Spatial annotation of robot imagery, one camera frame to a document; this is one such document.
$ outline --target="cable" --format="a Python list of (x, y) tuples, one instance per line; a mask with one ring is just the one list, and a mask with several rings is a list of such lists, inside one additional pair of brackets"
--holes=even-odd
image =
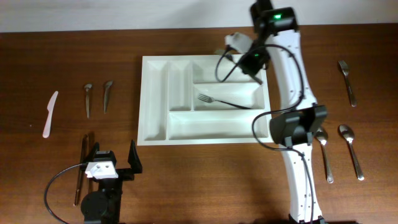
[(310, 177), (310, 171), (309, 171), (309, 169), (308, 169), (308, 164), (307, 164), (307, 162), (305, 161), (305, 155), (304, 155), (304, 153), (301, 153), (301, 152), (299, 152), (298, 150), (292, 149), (291, 147), (282, 148), (282, 149), (281, 149), (281, 148), (270, 147), (270, 146), (264, 144), (263, 142), (261, 142), (260, 139), (257, 137), (256, 132), (254, 131), (254, 125), (255, 125), (256, 121), (257, 121), (259, 118), (261, 118), (261, 117), (263, 117), (263, 116), (265, 116), (265, 115), (267, 115), (267, 114), (283, 113), (283, 112), (287, 112), (287, 111), (293, 110), (293, 109), (295, 109), (296, 107), (298, 107), (298, 105), (302, 102), (302, 100), (303, 100), (303, 98), (304, 98), (304, 80), (303, 80), (303, 74), (302, 74), (300, 65), (299, 65), (297, 59), (295, 58), (294, 54), (293, 54), (289, 49), (287, 49), (286, 47), (281, 46), (281, 45), (276, 45), (276, 44), (265, 44), (265, 45), (263, 45), (263, 46), (256, 47), (256, 48), (251, 49), (250, 51), (246, 52), (246, 53), (239, 59), (239, 61), (235, 64), (235, 66), (229, 71), (229, 73), (227, 74), (227, 76), (225, 76), (225, 78), (224, 78), (223, 80), (220, 80), (220, 79), (218, 78), (218, 74), (217, 74), (218, 65), (220, 64), (220, 62), (221, 62), (221, 60), (223, 59), (223, 57), (225, 56), (225, 54), (229, 51), (229, 49), (227, 48), (227, 49), (225, 50), (225, 53), (223, 54), (223, 56), (221, 56), (220, 60), (219, 60), (218, 63), (217, 63), (216, 71), (215, 71), (215, 72), (216, 72), (216, 73), (215, 73), (215, 74), (216, 74), (216, 79), (217, 79), (219, 82), (225, 82), (225, 80), (232, 74), (232, 72), (235, 70), (235, 68), (238, 67), (239, 64), (243, 61), (243, 59), (245, 59), (248, 55), (252, 54), (254, 51), (259, 50), (259, 49), (262, 49), (262, 48), (264, 48), (264, 47), (277, 47), (277, 48), (283, 49), (283, 50), (285, 50), (285, 51), (289, 54), (289, 57), (291, 57), (291, 58), (294, 60), (295, 65), (296, 65), (297, 70), (298, 70), (299, 77), (300, 77), (300, 84), (301, 84), (301, 91), (300, 91), (300, 93), (301, 93), (301, 94), (300, 94), (300, 96), (299, 96), (297, 102), (294, 103), (292, 106), (290, 106), (290, 107), (288, 107), (288, 108), (281, 109), (281, 110), (269, 111), (269, 112), (265, 112), (265, 113), (261, 113), (261, 114), (257, 115), (257, 116), (253, 119), (253, 122), (252, 122), (252, 133), (253, 133), (253, 136), (254, 136), (254, 138), (256, 139), (256, 141), (257, 141), (261, 146), (263, 146), (263, 147), (265, 147), (265, 148), (267, 148), (267, 149), (273, 150), (273, 151), (279, 151), (279, 152), (283, 152), (283, 151), (292, 151), (292, 152), (296, 152), (296, 153), (302, 158), (302, 161), (303, 161), (304, 167), (305, 167), (305, 171), (306, 171), (306, 173), (307, 173), (308, 181), (309, 181), (309, 184), (310, 184), (311, 202), (312, 202), (310, 224), (312, 224), (312, 223), (313, 223), (313, 213), (314, 213), (314, 207), (313, 207), (313, 205), (314, 205), (313, 186), (312, 186), (312, 180), (311, 180), (311, 177)]
[(65, 173), (68, 170), (71, 170), (75, 167), (80, 167), (82, 165), (85, 165), (85, 164), (82, 163), (82, 164), (73, 165), (73, 166), (68, 167), (68, 168), (64, 169), (63, 171), (59, 172), (57, 175), (55, 175), (53, 178), (51, 178), (50, 182), (47, 184), (47, 186), (44, 190), (44, 205), (45, 205), (46, 209), (50, 212), (50, 215), (52, 215), (60, 223), (68, 224), (67, 222), (63, 221), (60, 217), (58, 217), (56, 214), (54, 214), (53, 211), (51, 210), (51, 208), (49, 207), (49, 204), (47, 203), (47, 192), (49, 191), (50, 185), (57, 177), (61, 176), (63, 173)]

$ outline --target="silver fork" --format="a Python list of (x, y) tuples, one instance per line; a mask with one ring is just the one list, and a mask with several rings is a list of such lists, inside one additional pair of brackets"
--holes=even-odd
[(348, 92), (348, 96), (349, 96), (349, 102), (351, 103), (351, 106), (356, 106), (356, 104), (357, 104), (356, 98), (354, 96), (351, 84), (349, 84), (349, 81), (348, 81), (349, 67), (348, 67), (347, 63), (344, 60), (340, 60), (340, 61), (338, 61), (338, 63), (340, 65), (341, 71), (344, 74), (344, 79), (346, 80), (346, 86), (347, 86), (347, 92)]
[(202, 100), (203, 102), (206, 102), (206, 103), (212, 103), (212, 102), (214, 102), (214, 101), (218, 101), (218, 102), (220, 102), (220, 103), (225, 103), (225, 104), (234, 106), (234, 107), (239, 108), (239, 109), (244, 109), (244, 110), (250, 110), (250, 109), (251, 109), (251, 108), (247, 108), (247, 107), (245, 107), (245, 106), (235, 105), (235, 104), (233, 104), (233, 103), (228, 103), (228, 102), (225, 102), (225, 101), (222, 101), (222, 100), (216, 100), (216, 99), (214, 99), (213, 97), (206, 96), (206, 95), (204, 95), (204, 94), (199, 94), (199, 95), (198, 95), (198, 99), (199, 99), (199, 100)]

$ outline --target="white wall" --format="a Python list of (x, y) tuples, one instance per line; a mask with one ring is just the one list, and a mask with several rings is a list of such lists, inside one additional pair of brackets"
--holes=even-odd
[[(0, 0), (0, 32), (252, 26), (255, 0)], [(299, 24), (398, 22), (398, 0), (273, 0)]]

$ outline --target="fork handle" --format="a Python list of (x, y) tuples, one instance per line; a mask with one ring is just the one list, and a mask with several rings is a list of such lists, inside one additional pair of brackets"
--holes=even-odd
[(235, 105), (235, 104), (233, 104), (233, 103), (228, 103), (228, 102), (225, 102), (225, 101), (222, 101), (222, 100), (215, 100), (215, 101), (219, 101), (219, 102), (221, 102), (221, 103), (225, 103), (225, 104), (234, 106), (234, 107), (239, 108), (239, 109), (251, 110), (251, 108), (247, 108), (247, 107), (245, 107), (245, 106)]
[(349, 96), (349, 102), (351, 103), (351, 106), (356, 106), (357, 102), (356, 102), (356, 98), (354, 96), (351, 84), (349, 83), (347, 77), (345, 77), (345, 80), (346, 80), (347, 92), (348, 92), (348, 96)]

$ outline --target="utensil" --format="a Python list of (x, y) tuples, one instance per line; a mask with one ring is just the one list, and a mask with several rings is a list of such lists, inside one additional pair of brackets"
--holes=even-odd
[(326, 167), (326, 179), (328, 183), (331, 184), (333, 183), (334, 178), (333, 174), (331, 173), (328, 155), (326, 153), (326, 148), (325, 148), (328, 142), (328, 133), (323, 129), (323, 127), (320, 127), (318, 128), (318, 131), (315, 133), (315, 137), (321, 144), (323, 160), (325, 161), (325, 167)]
[(54, 110), (54, 104), (55, 100), (57, 99), (57, 96), (58, 96), (58, 91), (55, 91), (54, 94), (51, 96), (49, 104), (47, 105), (47, 110), (49, 111), (49, 115), (47, 116), (47, 120), (45, 122), (43, 130), (43, 138), (48, 138), (50, 136), (52, 112)]
[[(85, 134), (83, 136), (83, 140), (81, 141), (80, 163), (83, 163), (85, 160), (87, 146), (88, 146), (88, 135)], [(75, 202), (73, 203), (73, 206), (77, 206), (79, 204), (82, 181), (83, 181), (83, 170), (79, 169), (79, 173), (77, 176)]]
[(353, 141), (355, 138), (354, 132), (351, 128), (349, 128), (347, 125), (342, 124), (338, 127), (338, 130), (343, 138), (346, 139), (349, 150), (351, 152), (351, 156), (354, 161), (354, 168), (355, 168), (355, 173), (358, 178), (358, 180), (364, 180), (365, 177), (362, 173), (361, 166), (359, 165), (358, 159), (356, 158), (355, 152), (354, 152), (354, 147), (353, 147)]
[(235, 104), (233, 104), (233, 103), (228, 103), (228, 102), (225, 102), (225, 101), (222, 101), (222, 100), (216, 100), (216, 99), (214, 99), (213, 97), (206, 96), (206, 95), (204, 95), (204, 94), (199, 94), (199, 95), (198, 95), (198, 99), (199, 99), (199, 100), (202, 100), (203, 102), (206, 102), (206, 103), (212, 103), (212, 102), (214, 102), (214, 101), (218, 101), (218, 102), (220, 102), (220, 103), (225, 103), (225, 104), (234, 106), (234, 107), (239, 108), (239, 109), (244, 109), (244, 110), (250, 110), (250, 109), (251, 109), (251, 108), (247, 108), (247, 107), (245, 107), (245, 106), (235, 105)]
[(105, 83), (104, 87), (105, 87), (105, 94), (104, 94), (104, 113), (106, 113), (107, 109), (108, 109), (108, 101), (109, 101), (109, 88), (111, 87), (111, 85), (113, 84), (113, 81), (110, 80), (108, 82)]
[(344, 79), (346, 81), (347, 92), (348, 92), (348, 96), (349, 96), (349, 102), (351, 103), (351, 106), (356, 106), (357, 105), (356, 98), (354, 96), (351, 84), (348, 81), (349, 67), (348, 67), (347, 63), (344, 60), (340, 60), (340, 61), (338, 61), (338, 63), (340, 65), (341, 71), (343, 72)]
[(93, 87), (93, 84), (86, 84), (85, 85), (85, 90), (86, 90), (86, 114), (87, 118), (90, 118), (90, 94), (89, 90)]

